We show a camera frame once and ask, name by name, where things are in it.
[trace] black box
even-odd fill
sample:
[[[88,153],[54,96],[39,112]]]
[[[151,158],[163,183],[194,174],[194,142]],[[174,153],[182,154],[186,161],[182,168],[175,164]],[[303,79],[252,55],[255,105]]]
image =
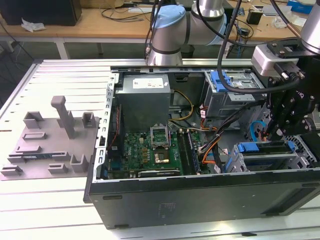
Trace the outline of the black box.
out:
[[[8,25],[20,25],[23,18],[31,23],[74,26],[82,9],[80,0],[1,0],[0,12]]]
[[[249,11],[246,22],[248,24],[258,25],[261,19],[263,12],[262,11]]]

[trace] motherboard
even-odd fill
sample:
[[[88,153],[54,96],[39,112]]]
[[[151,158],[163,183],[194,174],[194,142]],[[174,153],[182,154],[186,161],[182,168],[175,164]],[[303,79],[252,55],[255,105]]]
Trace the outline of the motherboard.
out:
[[[103,169],[108,179],[193,175],[200,171],[197,131],[151,127],[149,132],[128,132],[122,157],[110,158]]]

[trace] wooden table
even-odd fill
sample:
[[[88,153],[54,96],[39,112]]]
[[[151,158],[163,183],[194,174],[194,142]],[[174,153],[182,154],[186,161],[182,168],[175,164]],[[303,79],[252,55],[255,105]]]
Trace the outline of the wooden table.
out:
[[[229,3],[232,6],[236,5],[236,1],[230,0]],[[253,0],[253,4],[263,5],[264,3],[261,3],[259,0]],[[241,6],[244,7],[245,10],[248,10],[252,4],[244,2]],[[246,16],[239,16],[238,19],[246,21],[248,11],[245,11],[245,13]],[[124,18],[136,14],[137,13],[133,12],[115,12],[112,17]],[[150,19],[150,13],[146,14],[146,17]],[[139,18],[143,20],[136,22],[117,22],[102,17],[100,10],[97,8],[84,8],[82,9],[81,19],[75,26],[46,25],[46,30],[36,32],[29,32],[20,25],[7,25],[2,18],[0,18],[0,21],[17,41],[54,42],[58,48],[61,59],[69,59],[69,53],[65,47],[65,43],[98,43],[99,53],[103,51],[100,43],[144,43],[150,23],[144,16],[140,16]],[[254,35],[250,41],[264,42],[294,36],[289,29],[275,29],[271,24],[272,19],[273,17],[262,16],[259,25],[252,25]],[[235,29],[232,31],[230,38],[236,38]],[[0,41],[3,41],[3,43],[12,41],[12,38],[10,38],[2,28],[0,28]],[[13,51],[11,45],[6,46],[8,46],[7,50]]]

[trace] metal workbench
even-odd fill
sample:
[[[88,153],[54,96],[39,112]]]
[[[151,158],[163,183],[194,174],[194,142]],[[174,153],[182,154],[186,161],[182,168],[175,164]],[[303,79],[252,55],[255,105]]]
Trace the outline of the metal workbench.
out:
[[[212,59],[190,59],[188,65],[212,65]],[[27,111],[56,118],[53,95],[65,95],[74,117],[103,114],[110,66],[143,66],[143,60],[45,60],[33,64],[0,110],[0,164],[14,148]],[[225,66],[250,60],[224,61]],[[320,239],[320,196],[289,216],[107,230],[93,204],[83,203],[85,177],[0,181],[0,239]]]

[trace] floor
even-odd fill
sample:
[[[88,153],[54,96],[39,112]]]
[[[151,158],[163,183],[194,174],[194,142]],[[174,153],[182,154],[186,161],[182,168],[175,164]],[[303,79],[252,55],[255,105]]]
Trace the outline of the floor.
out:
[[[60,59],[57,47],[49,42],[25,42],[23,47],[34,59]],[[16,85],[23,78],[32,64],[32,59],[20,50],[18,44],[13,43],[14,52],[2,51],[0,47],[0,107],[6,102]],[[67,43],[67,49],[72,59],[142,59],[144,45],[134,43],[134,47],[124,43],[103,43],[103,56],[99,56],[95,43]],[[219,45],[195,46],[193,58],[214,59],[218,57]],[[251,58],[254,48],[242,50],[233,49],[228,58]]]

